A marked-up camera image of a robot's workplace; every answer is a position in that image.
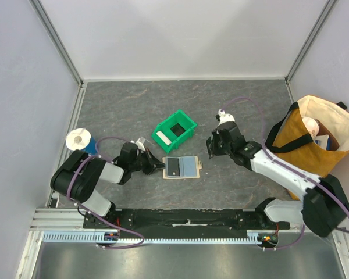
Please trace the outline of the dark credit card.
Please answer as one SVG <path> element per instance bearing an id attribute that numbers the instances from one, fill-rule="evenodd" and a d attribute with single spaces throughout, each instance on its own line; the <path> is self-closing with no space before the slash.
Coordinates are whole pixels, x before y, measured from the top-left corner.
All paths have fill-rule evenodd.
<path id="1" fill-rule="evenodd" d="M 166 158 L 166 175 L 168 177 L 180 176 L 180 159 L 179 158 Z"/>

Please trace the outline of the beige leather card holder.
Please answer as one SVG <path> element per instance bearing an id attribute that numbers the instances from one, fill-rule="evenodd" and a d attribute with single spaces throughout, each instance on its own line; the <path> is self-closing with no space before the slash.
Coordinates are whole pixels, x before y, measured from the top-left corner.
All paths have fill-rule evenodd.
<path id="1" fill-rule="evenodd" d="M 200 178 L 200 170 L 202 169 L 202 162 L 198 159 L 197 156 L 181 156 L 181 157 L 172 157 L 170 158 L 179 158 L 180 159 L 180 176 L 179 177 L 168 177 L 166 175 L 166 168 L 163 169 L 162 177 L 165 180 L 180 180 L 180 179 L 197 179 Z M 162 161 L 166 165 L 166 158 L 163 157 Z"/>

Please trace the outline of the green plastic bin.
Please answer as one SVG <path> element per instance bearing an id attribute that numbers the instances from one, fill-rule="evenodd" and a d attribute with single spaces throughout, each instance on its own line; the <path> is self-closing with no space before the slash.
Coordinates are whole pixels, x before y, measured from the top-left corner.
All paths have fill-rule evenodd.
<path id="1" fill-rule="evenodd" d="M 152 132 L 152 139 L 165 151 L 170 154 L 171 151 L 178 149 L 181 144 L 190 139 L 195 134 L 197 123 L 191 119 L 182 110 L 177 110 L 167 119 L 160 122 Z M 162 131 L 171 141 L 172 144 L 167 146 L 155 134 L 157 131 Z"/>

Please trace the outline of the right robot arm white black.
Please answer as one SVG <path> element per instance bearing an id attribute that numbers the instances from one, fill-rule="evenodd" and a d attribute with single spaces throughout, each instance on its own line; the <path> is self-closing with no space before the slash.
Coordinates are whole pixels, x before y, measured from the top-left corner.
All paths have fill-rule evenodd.
<path id="1" fill-rule="evenodd" d="M 246 141 L 233 121 L 219 124 L 206 140 L 210 158 L 227 155 L 238 166 L 261 174 L 298 197 L 274 199 L 255 214 L 256 225 L 266 229 L 277 222 L 301 223 L 320 237 L 327 237 L 349 218 L 349 201 L 339 180 L 320 177 L 277 158 L 260 143 Z"/>

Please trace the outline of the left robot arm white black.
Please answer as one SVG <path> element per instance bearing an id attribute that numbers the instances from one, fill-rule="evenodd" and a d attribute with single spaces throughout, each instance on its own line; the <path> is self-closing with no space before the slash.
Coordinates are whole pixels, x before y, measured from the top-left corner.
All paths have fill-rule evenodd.
<path id="1" fill-rule="evenodd" d="M 119 156 L 111 163 L 76 150 L 52 176 L 50 187 L 97 214 L 96 221 L 103 228 L 111 228 L 116 223 L 115 205 L 95 189 L 97 182 L 123 185 L 134 172 L 151 175 L 164 168 L 165 164 L 138 142 L 123 144 Z"/>

